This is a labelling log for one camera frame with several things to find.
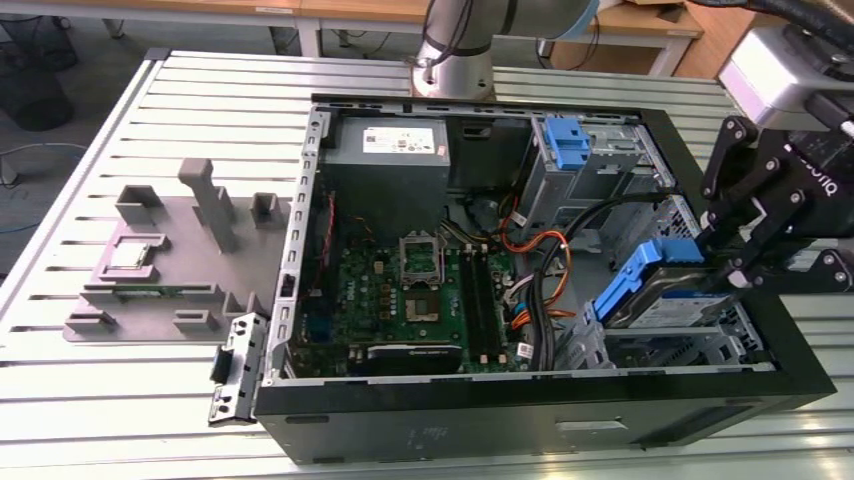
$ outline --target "power supply label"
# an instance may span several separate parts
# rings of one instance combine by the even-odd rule
[[[371,127],[364,130],[364,153],[436,154],[431,128]]]
[[[726,299],[690,291],[667,292],[641,314],[629,328],[690,327]]]

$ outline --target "slotted aluminum worktable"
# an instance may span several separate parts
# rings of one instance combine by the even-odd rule
[[[500,101],[667,110],[701,164],[733,104],[699,80],[495,69]],[[214,347],[75,346],[61,328],[112,233],[125,184],[188,195],[182,158],[208,157],[232,196],[291,198],[312,92],[407,95],[394,62],[172,52],[147,60],[0,288],[0,477],[655,480],[854,478],[854,301],[789,297],[839,393],[683,447],[298,468],[260,426],[210,429]],[[28,471],[15,467],[41,467]]]

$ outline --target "small circuit board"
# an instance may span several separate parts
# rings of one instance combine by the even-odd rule
[[[479,272],[483,295],[476,308],[464,288],[470,279],[464,261],[470,254],[458,249],[444,249],[439,256],[442,281],[436,285],[415,284],[404,287],[400,282],[400,266],[407,272],[428,272],[435,269],[432,251],[427,248],[407,249],[402,261],[398,248],[359,248],[344,250],[338,269],[338,291],[334,307],[323,315],[307,312],[303,335],[294,350],[298,376],[340,377],[359,375],[354,363],[368,355],[390,354],[392,345],[407,345],[423,350],[426,355],[448,354],[456,350],[459,369],[448,373],[508,372],[518,369],[507,346],[500,297],[511,278],[512,258],[506,253],[478,257],[484,262]],[[466,312],[487,311],[470,325]],[[480,321],[491,338],[491,355],[470,351],[484,340],[479,334]],[[408,355],[422,351],[410,351]],[[418,374],[406,367],[392,374]]]

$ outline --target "metal hinge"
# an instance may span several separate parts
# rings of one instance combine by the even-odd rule
[[[231,322],[226,346],[216,349],[211,380],[216,382],[208,425],[250,425],[255,386],[260,378],[260,362],[270,320],[258,313]]]

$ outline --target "ram slot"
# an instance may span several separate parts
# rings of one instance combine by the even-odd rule
[[[480,323],[480,302],[478,301],[478,285],[475,281],[474,259],[471,253],[460,252],[459,275],[462,281],[460,295],[466,312],[466,331],[468,332],[468,357],[472,362],[480,361],[486,355],[484,335]]]
[[[502,348],[502,337],[498,330],[498,316],[495,313],[495,299],[492,275],[486,254],[475,254],[474,259],[475,282],[478,284],[478,310],[480,313],[480,331],[490,360],[498,360]]]

